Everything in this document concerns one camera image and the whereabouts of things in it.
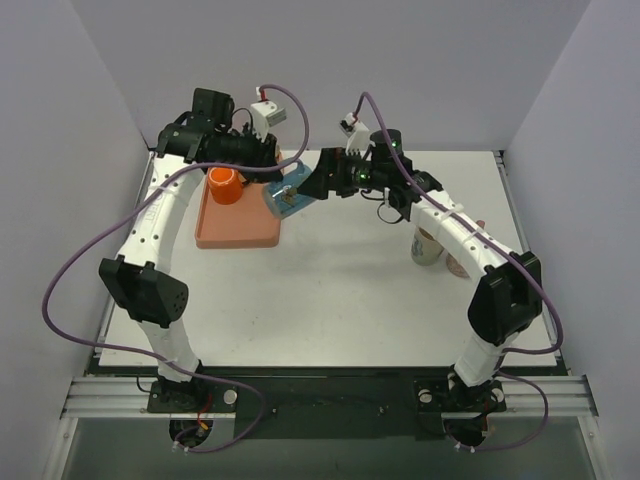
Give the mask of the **orange black-handled mug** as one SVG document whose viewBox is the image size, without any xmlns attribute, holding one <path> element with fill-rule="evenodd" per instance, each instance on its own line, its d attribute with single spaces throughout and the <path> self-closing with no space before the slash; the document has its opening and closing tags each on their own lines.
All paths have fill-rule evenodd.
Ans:
<svg viewBox="0 0 640 480">
<path fill-rule="evenodd" d="M 243 195 L 243 182 L 239 173 L 230 168 L 211 168 L 206 177 L 207 189 L 213 201 L 220 205 L 232 205 Z"/>
</svg>

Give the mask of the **blue mug orange interior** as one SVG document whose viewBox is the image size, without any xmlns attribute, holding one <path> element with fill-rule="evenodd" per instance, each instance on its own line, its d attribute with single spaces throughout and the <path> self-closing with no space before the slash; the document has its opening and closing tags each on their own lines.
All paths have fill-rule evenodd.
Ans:
<svg viewBox="0 0 640 480">
<path fill-rule="evenodd" d="M 281 180 L 263 187 L 263 200 L 275 218 L 284 220 L 315 202 L 314 198 L 298 192 L 298 188 L 310 174 L 311 169 L 297 161 L 295 167 L 285 173 Z"/>
</svg>

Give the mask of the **cream seahorse mug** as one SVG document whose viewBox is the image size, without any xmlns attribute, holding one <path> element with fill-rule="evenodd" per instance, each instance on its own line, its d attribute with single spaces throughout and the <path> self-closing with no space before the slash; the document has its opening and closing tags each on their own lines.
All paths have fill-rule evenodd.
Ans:
<svg viewBox="0 0 640 480">
<path fill-rule="evenodd" d="M 442 255 L 444 248 L 426 230 L 416 227 L 411 244 L 411 258 L 421 266 L 435 264 Z"/>
</svg>

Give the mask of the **pink ghost pumpkin mug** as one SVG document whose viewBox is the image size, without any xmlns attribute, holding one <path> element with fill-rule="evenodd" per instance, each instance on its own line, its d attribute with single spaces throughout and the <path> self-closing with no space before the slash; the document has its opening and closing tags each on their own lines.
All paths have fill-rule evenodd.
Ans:
<svg viewBox="0 0 640 480">
<path fill-rule="evenodd" d="M 458 278 L 468 279 L 469 275 L 466 270 L 459 264 L 459 262 L 450 254 L 447 253 L 445 258 L 445 264 L 451 274 Z"/>
</svg>

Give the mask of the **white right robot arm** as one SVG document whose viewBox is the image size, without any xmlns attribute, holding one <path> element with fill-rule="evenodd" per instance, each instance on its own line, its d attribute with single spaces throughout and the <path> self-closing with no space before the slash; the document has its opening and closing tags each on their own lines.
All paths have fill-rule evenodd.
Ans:
<svg viewBox="0 0 640 480">
<path fill-rule="evenodd" d="M 449 402 L 468 409 L 482 398 L 482 385 L 496 375 L 506 349 L 541 314 L 542 300 L 534 288 L 541 280 L 540 262 L 531 252 L 519 254 L 491 239 L 435 177 L 414 169 L 397 130 L 374 132 L 368 157 L 341 147 L 322 149 L 297 189 L 316 200 L 362 190 L 382 193 L 402 219 L 451 254 L 476 286 L 467 310 L 472 335 L 446 386 Z"/>
</svg>

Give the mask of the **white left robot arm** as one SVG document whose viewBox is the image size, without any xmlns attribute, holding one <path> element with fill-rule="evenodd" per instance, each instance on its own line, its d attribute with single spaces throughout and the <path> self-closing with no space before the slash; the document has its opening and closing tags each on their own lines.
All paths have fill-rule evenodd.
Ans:
<svg viewBox="0 0 640 480">
<path fill-rule="evenodd" d="M 249 121 L 232 125 L 235 103 L 222 92 L 198 88 L 192 107 L 159 133 L 152 176 L 129 236 L 115 258 L 102 260 L 99 276 L 115 303 L 146 335 L 160 355 L 160 381 L 173 384 L 170 399 L 181 410 L 200 408 L 204 384 L 191 377 L 201 364 L 192 350 L 184 322 L 189 291 L 171 276 L 176 236 L 193 193 L 202 181 L 205 163 L 250 167 L 250 180 L 281 178 L 275 170 L 276 138 L 270 130 L 286 118 L 284 108 L 264 92 L 249 108 Z"/>
</svg>

